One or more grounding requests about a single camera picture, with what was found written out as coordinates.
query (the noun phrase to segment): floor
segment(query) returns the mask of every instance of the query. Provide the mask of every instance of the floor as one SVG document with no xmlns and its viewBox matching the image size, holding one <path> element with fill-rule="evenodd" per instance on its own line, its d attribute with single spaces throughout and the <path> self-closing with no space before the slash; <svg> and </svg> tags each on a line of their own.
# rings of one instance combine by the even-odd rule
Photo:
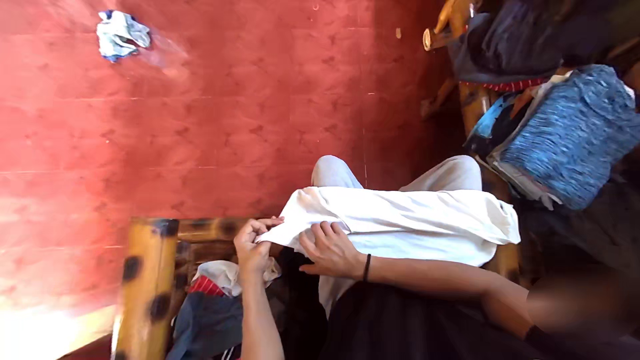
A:
<svg viewBox="0 0 640 360">
<path fill-rule="evenodd" d="M 460 119 L 419 115 L 442 3 L 2 1 L 0 310 L 115 303 L 131 216 L 277 215 L 324 154 L 395 190 L 458 152 Z M 102 59 L 108 8 L 152 48 Z"/>
</svg>

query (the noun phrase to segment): knee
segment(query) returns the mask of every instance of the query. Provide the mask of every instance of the knee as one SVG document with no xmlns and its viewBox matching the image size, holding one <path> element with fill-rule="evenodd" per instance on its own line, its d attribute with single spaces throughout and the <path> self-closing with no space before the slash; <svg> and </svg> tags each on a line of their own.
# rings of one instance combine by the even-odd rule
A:
<svg viewBox="0 0 640 360">
<path fill-rule="evenodd" d="M 451 161 L 451 165 L 456 167 L 460 171 L 480 174 L 480 165 L 478 165 L 478 162 L 471 156 L 457 155 L 450 158 L 449 160 Z"/>
<path fill-rule="evenodd" d="M 327 167 L 336 167 L 336 166 L 344 166 L 346 163 L 333 155 L 324 155 L 318 159 L 316 162 L 316 168 L 327 168 Z"/>
</svg>

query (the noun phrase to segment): blue knit fabric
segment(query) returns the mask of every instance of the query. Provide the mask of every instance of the blue knit fabric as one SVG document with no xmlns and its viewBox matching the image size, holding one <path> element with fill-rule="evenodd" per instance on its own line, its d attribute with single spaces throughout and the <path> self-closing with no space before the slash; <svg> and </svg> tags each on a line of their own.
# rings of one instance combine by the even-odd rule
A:
<svg viewBox="0 0 640 360">
<path fill-rule="evenodd" d="M 640 141 L 640 115 L 615 71 L 590 65 L 555 85 L 501 154 L 569 208 L 584 209 Z"/>
</svg>

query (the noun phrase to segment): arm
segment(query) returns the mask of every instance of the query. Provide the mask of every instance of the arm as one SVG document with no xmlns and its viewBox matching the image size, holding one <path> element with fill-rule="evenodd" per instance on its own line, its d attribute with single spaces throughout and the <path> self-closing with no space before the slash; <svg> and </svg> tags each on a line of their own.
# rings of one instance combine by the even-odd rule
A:
<svg viewBox="0 0 640 360">
<path fill-rule="evenodd" d="M 300 234 L 300 243 L 313 265 L 308 274 L 362 280 L 367 256 L 358 252 L 337 224 L 314 224 L 313 244 Z M 378 282 L 450 300 L 479 300 L 496 325 L 524 338 L 533 325 L 527 313 L 528 291 L 498 274 L 451 261 L 388 259 L 372 256 L 369 282 Z"/>
<path fill-rule="evenodd" d="M 242 358 L 243 360 L 284 360 L 282 342 L 271 315 L 262 278 L 268 265 L 271 243 L 253 243 L 256 235 L 267 232 L 267 226 L 282 223 L 282 219 L 249 220 L 234 239 L 239 280 L 243 288 Z"/>
</svg>

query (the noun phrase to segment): gray sweatpants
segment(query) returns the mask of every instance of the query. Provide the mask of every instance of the gray sweatpants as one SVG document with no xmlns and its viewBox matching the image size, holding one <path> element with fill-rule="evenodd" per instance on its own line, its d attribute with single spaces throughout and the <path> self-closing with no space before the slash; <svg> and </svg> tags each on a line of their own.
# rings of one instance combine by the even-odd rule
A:
<svg viewBox="0 0 640 360">
<path fill-rule="evenodd" d="M 347 164 L 332 155 L 318 159 L 311 175 L 311 185 L 363 188 Z M 425 172 L 409 185 L 400 188 L 402 192 L 440 190 L 482 190 L 480 166 L 469 156 L 454 156 Z M 354 283 L 352 279 L 320 276 L 318 299 L 326 311 L 327 318 L 335 301 Z"/>
<path fill-rule="evenodd" d="M 311 184 L 312 186 L 363 188 L 347 164 L 332 155 L 325 155 L 318 159 L 311 175 Z M 482 190 L 480 166 L 470 156 L 454 156 L 425 172 L 409 185 L 400 188 L 402 192 L 440 190 Z"/>
</svg>

